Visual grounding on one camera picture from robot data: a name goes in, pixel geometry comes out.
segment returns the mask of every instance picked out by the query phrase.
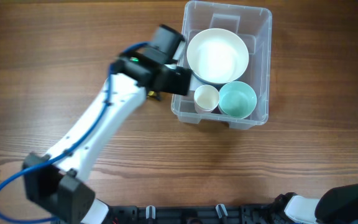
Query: wood grain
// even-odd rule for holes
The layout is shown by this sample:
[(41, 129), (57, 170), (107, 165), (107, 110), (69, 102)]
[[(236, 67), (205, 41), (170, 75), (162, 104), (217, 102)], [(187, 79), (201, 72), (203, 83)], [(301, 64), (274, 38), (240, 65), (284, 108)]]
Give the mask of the wood grain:
[[(0, 5), (0, 183), (42, 154), (96, 96), (115, 55), (157, 25), (181, 29), (185, 1)], [(106, 146), (88, 184), (111, 205), (270, 202), (358, 182), (358, 1), (231, 1), (273, 13), (270, 114), (248, 131), (179, 122), (148, 101)], [(22, 181), (13, 217), (45, 213)]]

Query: storage box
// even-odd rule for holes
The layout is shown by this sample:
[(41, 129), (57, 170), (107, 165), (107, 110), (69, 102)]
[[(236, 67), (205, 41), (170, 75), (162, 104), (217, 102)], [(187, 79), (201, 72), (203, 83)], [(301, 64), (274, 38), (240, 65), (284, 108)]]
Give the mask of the storage box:
[[(203, 85), (191, 78), (188, 96), (173, 95), (171, 109), (182, 122), (198, 124), (202, 119), (225, 121), (230, 128), (249, 129), (266, 123), (269, 116), (270, 52), (272, 45), (272, 13), (261, 7), (236, 6), (202, 1), (190, 1), (185, 6), (182, 34), (187, 43), (202, 30), (222, 28), (237, 34), (249, 51), (247, 70), (238, 79), (250, 85), (257, 95), (257, 106), (244, 119), (221, 114), (216, 108), (210, 114), (198, 114), (193, 101), (194, 91)], [(189, 68), (186, 50), (179, 66)]]

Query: blue wire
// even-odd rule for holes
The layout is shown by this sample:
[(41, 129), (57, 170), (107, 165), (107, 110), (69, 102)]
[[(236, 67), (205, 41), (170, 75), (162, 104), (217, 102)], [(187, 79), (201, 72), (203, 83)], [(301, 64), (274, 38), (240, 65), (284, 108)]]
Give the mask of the blue wire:
[[(134, 44), (130, 47), (128, 47), (127, 49), (125, 49), (124, 52), (129, 52), (131, 50), (135, 50), (141, 47), (144, 47), (148, 44), (148, 42), (140, 42), (138, 44)], [(65, 151), (64, 153), (60, 154), (59, 156), (48, 160), (47, 162), (38, 164), (36, 166), (32, 166), (32, 167), (28, 167), (14, 175), (12, 175), (10, 178), (6, 179), (4, 182), (2, 182), (0, 184), (0, 191), (9, 183), (11, 183), (13, 180), (16, 180), (18, 177), (26, 175), (26, 174), (30, 174), (31, 172), (37, 171), (39, 169), (43, 169), (49, 165), (52, 165), (53, 163), (59, 161), (60, 159), (63, 159), (64, 157), (66, 157), (69, 153), (73, 152), (91, 133), (92, 131), (95, 129), (95, 127), (98, 125), (98, 123), (100, 122), (100, 120), (102, 119), (103, 115), (105, 114), (105, 112), (107, 111), (108, 108), (108, 103), (110, 102), (110, 96), (111, 96), (111, 74), (112, 74), (112, 64), (109, 67), (109, 71), (108, 71), (108, 91), (106, 93), (106, 103), (103, 106), (103, 109), (101, 110), (99, 116), (96, 118), (95, 122), (92, 124), (92, 126), (89, 128), (89, 130), (87, 130), (87, 132), (76, 142), (72, 145), (72, 147), (70, 147), (69, 149), (67, 149), (67, 151)], [(41, 218), (38, 220), (16, 220), (10, 217), (7, 217), (6, 215), (2, 214), (0, 212), (0, 219), (10, 222), (10, 223), (43, 223), (43, 222), (52, 222), (55, 220), (58, 220), (57, 217), (51, 217), (51, 218)]]

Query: mint green cup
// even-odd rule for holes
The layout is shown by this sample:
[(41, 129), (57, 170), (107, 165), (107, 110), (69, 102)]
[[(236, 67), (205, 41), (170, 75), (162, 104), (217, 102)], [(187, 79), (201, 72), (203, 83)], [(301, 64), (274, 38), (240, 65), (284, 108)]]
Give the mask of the mint green cup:
[(256, 107), (255, 91), (246, 83), (234, 81), (225, 84), (219, 91), (218, 108), (222, 114), (244, 119)]

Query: clear plastic container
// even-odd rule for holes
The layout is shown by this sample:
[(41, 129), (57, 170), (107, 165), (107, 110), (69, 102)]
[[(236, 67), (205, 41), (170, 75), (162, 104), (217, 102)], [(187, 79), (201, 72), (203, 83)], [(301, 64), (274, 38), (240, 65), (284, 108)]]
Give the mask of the clear plastic container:
[[(249, 129), (266, 123), (269, 116), (270, 52), (272, 45), (272, 13), (265, 8), (190, 1), (185, 6), (182, 34), (187, 40), (202, 30), (222, 28), (236, 33), (249, 51), (247, 70), (238, 79), (250, 85), (257, 95), (257, 106), (244, 119), (221, 114), (218, 109), (210, 114), (195, 111), (193, 95), (202, 83), (192, 77), (188, 96), (173, 95), (171, 109), (182, 122), (198, 124), (202, 119), (228, 122), (230, 128)], [(179, 66), (189, 68), (186, 52)]]

